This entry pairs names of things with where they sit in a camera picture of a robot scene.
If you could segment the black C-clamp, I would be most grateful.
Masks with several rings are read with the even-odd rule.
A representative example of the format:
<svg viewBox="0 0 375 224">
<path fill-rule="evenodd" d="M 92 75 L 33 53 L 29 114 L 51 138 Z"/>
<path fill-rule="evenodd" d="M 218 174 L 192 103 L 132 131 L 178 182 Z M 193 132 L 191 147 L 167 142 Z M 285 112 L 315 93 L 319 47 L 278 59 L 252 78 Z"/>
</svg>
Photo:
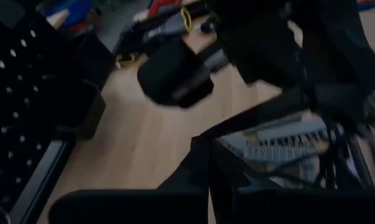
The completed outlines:
<svg viewBox="0 0 375 224">
<path fill-rule="evenodd" d="M 218 28 L 218 24 L 218 19 L 214 15 L 210 15 L 200 25 L 195 26 L 194 30 L 200 34 L 214 34 Z M 217 37 L 202 48 L 197 55 L 211 73 L 217 73 L 229 64 L 229 60 Z"/>
</svg>

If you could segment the black aluminium table frame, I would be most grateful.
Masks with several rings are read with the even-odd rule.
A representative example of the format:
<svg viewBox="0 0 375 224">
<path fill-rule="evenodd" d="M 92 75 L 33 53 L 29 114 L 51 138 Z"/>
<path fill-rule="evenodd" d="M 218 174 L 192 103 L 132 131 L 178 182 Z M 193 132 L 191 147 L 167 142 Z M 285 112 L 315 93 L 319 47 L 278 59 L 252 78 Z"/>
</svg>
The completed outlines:
<svg viewBox="0 0 375 224">
<path fill-rule="evenodd" d="M 52 141 L 10 211 L 10 224 L 35 224 L 74 147 L 75 140 Z"/>
</svg>

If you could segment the black pegboard bin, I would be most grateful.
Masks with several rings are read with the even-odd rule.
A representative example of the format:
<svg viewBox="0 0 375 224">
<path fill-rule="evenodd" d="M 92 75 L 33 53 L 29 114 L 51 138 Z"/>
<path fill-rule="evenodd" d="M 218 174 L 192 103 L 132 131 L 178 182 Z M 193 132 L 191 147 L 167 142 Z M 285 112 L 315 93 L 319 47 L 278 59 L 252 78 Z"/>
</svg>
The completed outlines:
<svg viewBox="0 0 375 224">
<path fill-rule="evenodd" d="M 94 83 L 88 80 L 67 83 L 56 102 L 56 135 L 64 139 L 92 139 L 105 108 L 106 103 Z"/>
<path fill-rule="evenodd" d="M 115 55 L 93 32 L 78 35 L 72 38 L 69 44 L 75 68 L 83 79 L 88 80 L 101 91 L 113 69 Z"/>
</svg>

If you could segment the red framed black device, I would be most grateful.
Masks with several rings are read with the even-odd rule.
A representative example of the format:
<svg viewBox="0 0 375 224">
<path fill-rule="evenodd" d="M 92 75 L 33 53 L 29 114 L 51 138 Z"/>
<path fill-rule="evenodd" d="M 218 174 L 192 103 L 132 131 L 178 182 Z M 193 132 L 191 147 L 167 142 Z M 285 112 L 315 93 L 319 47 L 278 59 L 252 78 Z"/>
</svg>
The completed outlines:
<svg viewBox="0 0 375 224">
<path fill-rule="evenodd" d="M 158 13 L 169 11 L 181 5 L 182 2 L 183 0 L 152 0 L 148 7 L 148 16 L 154 16 Z"/>
</svg>

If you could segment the black glove grey cuff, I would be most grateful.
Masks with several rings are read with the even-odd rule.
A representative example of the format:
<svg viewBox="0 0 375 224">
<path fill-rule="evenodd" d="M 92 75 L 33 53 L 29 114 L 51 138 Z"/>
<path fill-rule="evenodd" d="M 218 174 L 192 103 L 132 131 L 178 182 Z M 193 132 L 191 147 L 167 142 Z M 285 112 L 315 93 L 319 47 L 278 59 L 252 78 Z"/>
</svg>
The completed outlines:
<svg viewBox="0 0 375 224">
<path fill-rule="evenodd" d="M 184 34 L 192 29 L 192 17 L 186 7 L 181 7 L 178 12 L 170 16 L 164 23 L 152 28 L 137 38 L 137 42 L 123 43 L 116 50 L 118 54 L 134 54 L 136 58 L 147 50 L 153 52 L 166 41 Z"/>
</svg>

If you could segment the black pegboard cart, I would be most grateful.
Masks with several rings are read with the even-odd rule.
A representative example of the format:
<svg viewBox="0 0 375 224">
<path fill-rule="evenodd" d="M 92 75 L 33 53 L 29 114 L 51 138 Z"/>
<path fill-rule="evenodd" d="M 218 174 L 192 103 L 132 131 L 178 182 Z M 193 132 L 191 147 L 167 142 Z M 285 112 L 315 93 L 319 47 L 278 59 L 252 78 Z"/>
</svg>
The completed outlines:
<svg viewBox="0 0 375 224">
<path fill-rule="evenodd" d="M 0 19 L 0 224 L 37 168 L 55 132 L 56 102 L 69 82 L 84 80 L 72 49 L 42 16 Z"/>
</svg>

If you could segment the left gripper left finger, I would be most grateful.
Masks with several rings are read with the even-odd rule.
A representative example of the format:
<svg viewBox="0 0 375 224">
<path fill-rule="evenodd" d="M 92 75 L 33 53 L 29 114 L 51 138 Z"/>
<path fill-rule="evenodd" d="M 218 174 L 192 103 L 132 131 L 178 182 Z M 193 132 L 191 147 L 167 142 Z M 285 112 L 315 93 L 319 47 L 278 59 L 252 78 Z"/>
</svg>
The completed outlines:
<svg viewBox="0 0 375 224">
<path fill-rule="evenodd" d="M 58 198 L 50 224 L 207 224 L 208 143 L 194 137 L 176 170 L 155 189 L 77 190 Z"/>
</svg>

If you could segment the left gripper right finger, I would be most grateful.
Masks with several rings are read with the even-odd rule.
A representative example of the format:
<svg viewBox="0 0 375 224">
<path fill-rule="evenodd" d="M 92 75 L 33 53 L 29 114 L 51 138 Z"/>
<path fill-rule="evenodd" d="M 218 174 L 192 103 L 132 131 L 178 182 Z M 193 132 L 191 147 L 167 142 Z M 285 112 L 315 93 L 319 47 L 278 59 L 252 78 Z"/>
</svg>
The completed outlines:
<svg viewBox="0 0 375 224">
<path fill-rule="evenodd" d="M 375 224 L 375 190 L 283 188 L 217 140 L 209 188 L 216 224 Z"/>
</svg>

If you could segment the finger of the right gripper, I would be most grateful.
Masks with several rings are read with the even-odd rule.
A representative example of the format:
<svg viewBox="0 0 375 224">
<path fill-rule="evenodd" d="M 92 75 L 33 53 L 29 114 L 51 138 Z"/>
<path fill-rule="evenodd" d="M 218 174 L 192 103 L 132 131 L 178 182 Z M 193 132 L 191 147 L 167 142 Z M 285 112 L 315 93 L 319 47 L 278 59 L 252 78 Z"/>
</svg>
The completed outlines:
<svg viewBox="0 0 375 224">
<path fill-rule="evenodd" d="M 308 109 L 312 103 L 312 88 L 292 88 L 207 129 L 192 141 L 210 141 L 259 126 Z"/>
<path fill-rule="evenodd" d="M 358 84 L 325 84 L 313 87 L 316 110 L 349 133 L 367 138 L 375 133 L 375 90 Z"/>
</svg>

